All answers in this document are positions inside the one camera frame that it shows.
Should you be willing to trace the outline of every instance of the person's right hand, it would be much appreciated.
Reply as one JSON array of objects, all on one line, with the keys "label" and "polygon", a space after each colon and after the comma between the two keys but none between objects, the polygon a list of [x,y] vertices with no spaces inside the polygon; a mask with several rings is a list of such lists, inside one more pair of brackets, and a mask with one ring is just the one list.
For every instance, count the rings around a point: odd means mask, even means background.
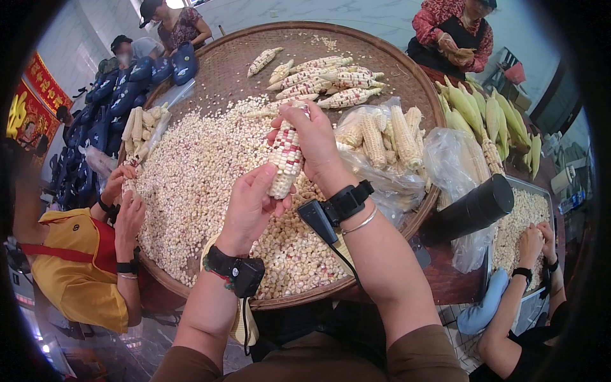
[{"label": "person's right hand", "polygon": [[117,215],[115,228],[115,248],[126,249],[126,251],[117,251],[118,262],[129,262],[131,259],[120,259],[121,254],[131,255],[133,258],[133,249],[136,247],[136,236],[144,222],[144,213],[146,206],[142,203],[140,195],[135,195],[128,190],[123,196],[123,204]]},{"label": "person's right hand", "polygon": [[539,230],[533,223],[527,227],[520,236],[519,251],[521,268],[533,269],[536,258],[543,248],[543,238],[539,237]]},{"label": "person's right hand", "polygon": [[439,48],[446,53],[451,53],[458,50],[456,42],[454,42],[454,39],[448,33],[441,33],[437,42],[439,43]]},{"label": "person's right hand", "polygon": [[[305,176],[316,183],[326,197],[331,197],[339,189],[331,187],[330,183],[335,182],[348,171],[344,168],[337,151],[335,135],[329,118],[314,102],[306,102],[310,109],[310,118],[300,109],[284,104],[279,107],[280,117],[274,119],[271,126],[278,129],[282,121],[286,119],[297,129],[299,146],[305,159],[303,165]],[[269,145],[273,145],[276,133],[277,130],[273,130],[267,135]]]},{"label": "person's right hand", "polygon": [[552,231],[552,227],[550,227],[549,223],[546,221],[537,224],[537,228],[539,228],[543,234],[543,238],[545,239],[545,244],[543,245],[543,255],[547,257],[547,261],[550,264],[554,264],[558,259],[558,256],[554,252],[554,231]]}]

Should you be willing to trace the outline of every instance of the metal tray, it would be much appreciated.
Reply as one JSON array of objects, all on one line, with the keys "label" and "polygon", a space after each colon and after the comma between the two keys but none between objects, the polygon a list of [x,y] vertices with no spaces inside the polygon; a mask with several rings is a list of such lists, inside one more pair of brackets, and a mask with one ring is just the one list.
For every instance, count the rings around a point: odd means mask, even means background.
[{"label": "metal tray", "polygon": [[[537,195],[541,195],[543,196],[546,200],[547,200],[547,205],[549,206],[549,216],[550,216],[550,221],[549,221],[549,226],[552,229],[552,232],[556,232],[556,229],[554,227],[554,209],[552,207],[552,198],[549,194],[549,192],[545,189],[542,189],[541,187],[537,187],[535,185],[532,185],[528,182],[525,182],[521,179],[518,178],[514,178],[512,176],[507,175],[506,176],[507,181],[509,182],[510,186],[512,188],[517,188],[517,189],[523,189],[526,190],[530,193],[533,194],[537,194]],[[484,291],[487,290],[488,288],[488,282],[490,281],[490,276],[492,276],[492,246],[488,247],[488,251],[486,253],[486,257],[485,257],[485,266],[488,268],[488,277],[486,278],[485,284],[484,284]],[[540,285],[540,287],[538,289],[534,289],[531,290],[530,292],[527,292],[524,294],[524,296],[522,296],[521,301],[524,302],[526,300],[528,300],[529,298],[538,295],[539,293],[543,292],[545,288]]]}]

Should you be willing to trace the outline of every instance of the black thermos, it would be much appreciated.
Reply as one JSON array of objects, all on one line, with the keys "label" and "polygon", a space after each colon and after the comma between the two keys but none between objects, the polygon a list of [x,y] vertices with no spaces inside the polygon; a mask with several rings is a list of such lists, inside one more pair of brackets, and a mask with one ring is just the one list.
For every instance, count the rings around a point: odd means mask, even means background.
[{"label": "black thermos", "polygon": [[494,174],[462,198],[433,214],[418,231],[425,246],[446,243],[489,227],[513,209],[513,191],[507,179]]}]

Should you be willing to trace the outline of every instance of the wooden table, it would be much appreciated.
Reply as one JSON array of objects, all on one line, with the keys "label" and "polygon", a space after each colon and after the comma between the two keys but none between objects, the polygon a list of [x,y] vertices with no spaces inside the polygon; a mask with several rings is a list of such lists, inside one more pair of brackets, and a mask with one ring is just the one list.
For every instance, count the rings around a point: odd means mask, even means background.
[{"label": "wooden table", "polygon": [[[444,74],[424,66],[420,66],[422,70],[429,77],[431,82],[439,81],[442,84],[444,82]],[[451,77],[450,81],[457,85],[458,79]],[[530,120],[525,118],[527,129],[530,132],[535,131],[534,125],[530,123]],[[554,216],[556,216],[556,230],[558,232],[558,242],[556,243],[556,253],[560,260],[560,266],[564,268],[565,264],[565,222],[564,218],[558,212],[559,198],[552,192],[550,180],[556,176],[554,164],[550,158],[541,158],[541,164],[539,172],[537,173],[534,182],[530,180],[530,175],[516,170],[510,163],[506,164],[506,173],[512,177],[525,180],[543,189],[546,189],[552,196],[552,205],[554,208]],[[446,304],[462,304],[462,303],[473,303],[481,301],[484,295],[485,279],[487,277],[487,270],[482,266],[480,269],[473,272],[463,274],[454,269],[452,266],[452,248],[450,243],[444,245],[435,246],[432,248],[427,247],[429,255],[431,256],[431,264],[426,267],[423,271],[428,280],[431,290],[433,291],[433,299],[435,305],[446,305]],[[354,301],[358,301],[358,293],[355,288],[340,292],[335,298],[346,298]]]}]

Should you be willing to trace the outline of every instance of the water bottle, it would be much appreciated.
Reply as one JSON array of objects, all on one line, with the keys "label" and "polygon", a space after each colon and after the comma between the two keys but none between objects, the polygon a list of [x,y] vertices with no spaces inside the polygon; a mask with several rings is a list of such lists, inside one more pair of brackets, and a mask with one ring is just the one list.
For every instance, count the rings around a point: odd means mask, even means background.
[{"label": "water bottle", "polygon": [[560,205],[558,206],[558,209],[560,210],[560,214],[564,215],[565,213],[569,212],[573,208],[576,208],[577,206],[579,206],[581,203],[584,202],[584,199],[585,199],[585,192],[579,191],[578,193],[573,194],[571,197],[563,200],[560,203]]},{"label": "water bottle", "polygon": [[560,144],[560,138],[562,138],[561,132],[556,132],[552,134],[549,139],[546,139],[543,147],[541,148],[541,156],[543,158],[547,158],[555,151],[556,147]]}]

